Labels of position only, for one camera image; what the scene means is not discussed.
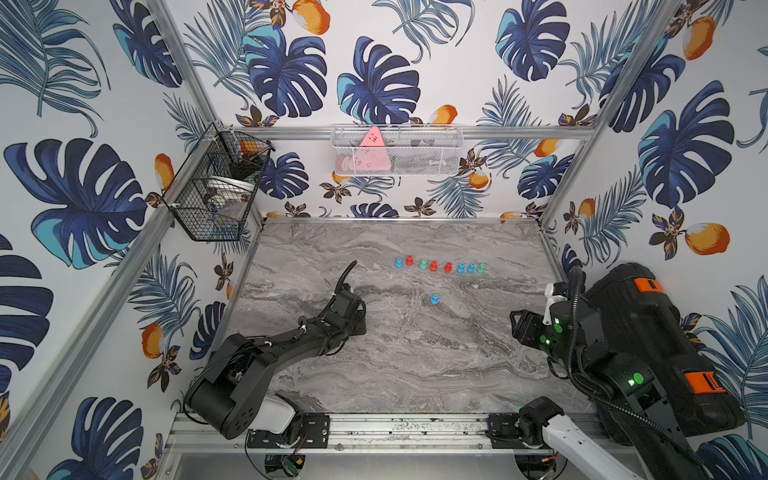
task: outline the marble tabletop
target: marble tabletop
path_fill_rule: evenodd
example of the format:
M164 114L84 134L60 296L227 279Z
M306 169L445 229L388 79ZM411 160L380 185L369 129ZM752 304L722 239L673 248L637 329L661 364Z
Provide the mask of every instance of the marble tabletop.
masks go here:
M508 412L548 396L566 412L594 407L550 374L545 355L511 337L510 310L542 312L553 281L533 222L316 223L269 220L227 335L273 335L317 314L339 275L367 305L368 333L336 356L303 360L270 384L329 412ZM414 265L395 267L413 255ZM440 269L420 270L421 259ZM445 273L446 262L454 264ZM459 263L485 263L459 274ZM430 299L438 294L440 302Z

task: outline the black case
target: black case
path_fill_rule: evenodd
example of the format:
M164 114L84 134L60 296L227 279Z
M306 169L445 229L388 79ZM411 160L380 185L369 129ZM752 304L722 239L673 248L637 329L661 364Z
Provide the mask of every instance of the black case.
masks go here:
M667 391L685 436L734 429L744 424L739 402L729 393L695 394L684 374L714 372L680 328L680 313L665 293L641 293L636 278L656 280L639 263L616 266L584 294L600 309L610 349L645 360Z

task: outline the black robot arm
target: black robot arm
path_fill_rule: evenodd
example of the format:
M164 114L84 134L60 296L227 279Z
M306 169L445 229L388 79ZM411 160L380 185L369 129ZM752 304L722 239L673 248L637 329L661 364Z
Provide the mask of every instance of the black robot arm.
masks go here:
M302 359L338 352L349 337L365 334L366 304L344 283L356 264L346 268L318 316L301 317L298 328L256 339L239 333L227 337L187 391L186 404L233 439L256 417L276 372Z

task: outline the pink triangular object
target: pink triangular object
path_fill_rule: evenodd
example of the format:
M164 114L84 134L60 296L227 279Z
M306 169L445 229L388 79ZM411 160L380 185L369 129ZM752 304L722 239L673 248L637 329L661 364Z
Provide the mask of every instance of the pink triangular object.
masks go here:
M362 143L360 144L360 147L383 147L383 146L384 146L384 139L382 138L382 131L379 130L379 127L371 127L371 129L368 130L366 137L363 138Z

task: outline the tropical leaf wallpaper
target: tropical leaf wallpaper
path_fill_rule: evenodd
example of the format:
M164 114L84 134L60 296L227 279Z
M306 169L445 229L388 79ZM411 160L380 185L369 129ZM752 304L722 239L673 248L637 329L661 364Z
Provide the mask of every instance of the tropical leaf wallpaper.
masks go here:
M168 6L225 124L566 129L595 122L658 3L170 0ZM683 55L663 51L661 45L635 85L642 102L626 102L616 122L621 127L644 120L682 75ZM179 136L193 138L193 118L172 105ZM394 217L416 197L435 199L434 217L540 217L579 145L563 138L466 141L462 165L447 177L346 178L336 174L339 159L325 141L273 143L256 198L269 217L354 217L362 210L352 207L363 204L389 205L387 217ZM470 151L482 163L473 163Z
M586 45L630 30L642 6L597 24L582 39L581 70L566 65L597 70L590 65L600 58ZM563 270L583 266L587 287L638 262L682 312L680 327L745 415L743 427L699 447L722 479L768 478L768 227L755 217L768 200L768 48L757 33L767 15L765 2L682 2L545 225ZM614 80L577 84L587 99L600 88L604 98Z
M206 121L144 0L3 2L0 94L1 442L141 241ZM291 160L275 168L287 162L300 180ZM277 191L300 189L283 177ZM239 242L211 244L169 229L30 478L157 473L172 403L204 362L255 233L249 223Z

